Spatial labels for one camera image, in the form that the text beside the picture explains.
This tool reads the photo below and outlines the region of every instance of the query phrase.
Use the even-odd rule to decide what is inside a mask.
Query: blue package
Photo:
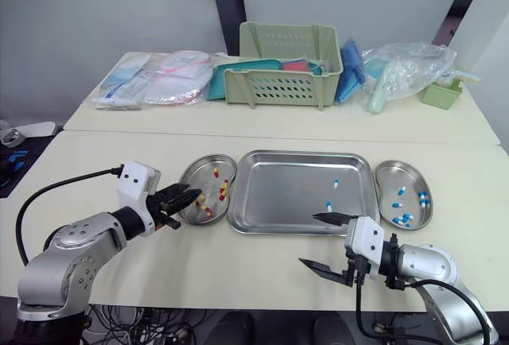
[[[364,83],[363,57],[353,39],[349,39],[340,50],[343,72],[336,89],[336,101],[344,103]]]
[[[281,69],[281,61],[275,59],[243,61],[240,63],[218,65],[210,82],[207,100],[219,100],[226,97],[224,71],[242,71],[243,69]]]

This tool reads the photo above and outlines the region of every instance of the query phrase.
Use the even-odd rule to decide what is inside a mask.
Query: rectangular metal tray
[[[333,211],[379,222],[366,160],[350,153],[255,150],[239,162],[227,218],[242,233],[345,235],[346,227],[313,219],[327,211],[327,202]]]

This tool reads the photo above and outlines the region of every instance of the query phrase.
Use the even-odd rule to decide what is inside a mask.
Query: floor
[[[103,312],[108,313],[107,306],[96,305],[96,309],[102,316]],[[117,321],[130,322],[135,317],[135,308],[132,307],[115,307],[109,311]],[[178,324],[184,319],[192,325],[195,332],[196,342],[190,341],[190,338],[184,339],[181,344],[204,345],[207,336],[211,330],[219,323],[221,318],[228,310],[204,310],[204,309],[172,309],[165,310],[167,316],[162,316],[161,322],[170,320],[173,323],[173,330],[178,329]],[[311,345],[311,328],[314,318],[322,314],[322,312],[313,311],[263,311],[254,310],[247,311],[254,317],[254,345]],[[378,340],[365,338],[356,326],[356,318],[354,312],[338,312],[343,321],[347,324],[356,344],[375,345],[380,344]],[[364,327],[371,329],[375,323],[388,324],[392,319],[392,312],[364,312]],[[128,344],[127,339],[118,334],[119,340],[110,339],[103,341],[107,329],[103,328],[96,317],[95,313],[91,314],[92,325],[87,331],[84,331],[84,338],[92,344]],[[503,335],[504,339],[509,336],[509,312],[490,313],[490,317]],[[12,338],[14,326],[16,323],[16,299],[9,297],[0,298],[0,343]],[[433,326],[433,321],[427,313],[404,313],[400,312],[395,315],[392,325],[398,333],[404,331],[406,334],[425,335],[437,339],[437,333]],[[163,342],[155,341],[152,345],[162,345]],[[418,345],[419,342],[408,341],[408,345]]]

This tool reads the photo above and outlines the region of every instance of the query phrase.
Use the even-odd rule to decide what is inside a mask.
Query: transparent plastic bag
[[[145,103],[178,105],[201,100],[213,74],[212,57],[205,52],[177,51],[154,61],[156,75],[145,89]]]
[[[454,62],[456,53],[444,45],[394,43],[363,52],[369,111],[379,113],[387,100],[415,95],[430,85]]]
[[[123,60],[103,81],[92,101],[97,109],[139,110],[143,103],[143,88],[152,75],[142,68],[150,59],[147,52],[136,52]]]

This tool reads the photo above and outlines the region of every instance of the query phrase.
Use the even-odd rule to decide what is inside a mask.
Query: wire
[[[450,284],[444,283],[443,281],[439,280],[432,280],[432,279],[425,279],[421,281],[416,281],[412,284],[406,285],[407,287],[411,288],[417,288],[422,285],[438,285],[439,287],[445,288],[452,293],[454,293],[456,296],[458,296],[460,299],[462,299],[474,312],[477,319],[479,320],[480,326],[483,330],[483,345],[489,345],[490,343],[490,328],[488,326],[488,323],[486,322],[486,319],[484,319],[483,314],[481,311],[476,307],[476,305],[468,298],[467,295],[465,295],[463,292],[461,292],[458,288],[453,287]]]
[[[38,192],[36,192],[32,196],[30,196],[23,203],[23,206],[21,206],[21,209],[17,214],[16,227],[15,227],[17,250],[19,251],[19,256],[21,257],[23,264],[26,266],[29,263],[29,259],[26,255],[25,246],[23,244],[23,236],[21,234],[21,225],[23,223],[23,216],[25,215],[26,209],[38,196],[41,196],[45,192],[53,190],[54,188],[59,188],[60,186],[65,186],[66,184],[72,184],[72,183],[78,182],[80,180],[88,180],[88,179],[94,178],[96,176],[104,176],[106,174],[114,174],[116,176],[120,176],[120,174],[122,173],[122,169],[123,169],[123,165],[118,168],[101,170],[100,172],[91,172],[90,174],[85,174],[83,176],[76,176],[76,177],[70,178],[68,180],[62,180],[60,182],[56,182],[55,184],[50,184],[49,186],[42,188],[41,190],[39,190]]]
[[[362,315],[361,315],[361,295],[362,295],[363,285],[357,283],[357,294],[356,294],[356,321],[357,326],[359,327],[360,332],[370,339],[414,339],[417,341],[424,341],[427,343],[436,343],[437,345],[443,345],[443,343],[438,339],[432,339],[431,337],[425,337],[423,335],[379,335],[374,333],[369,333],[363,327]]]

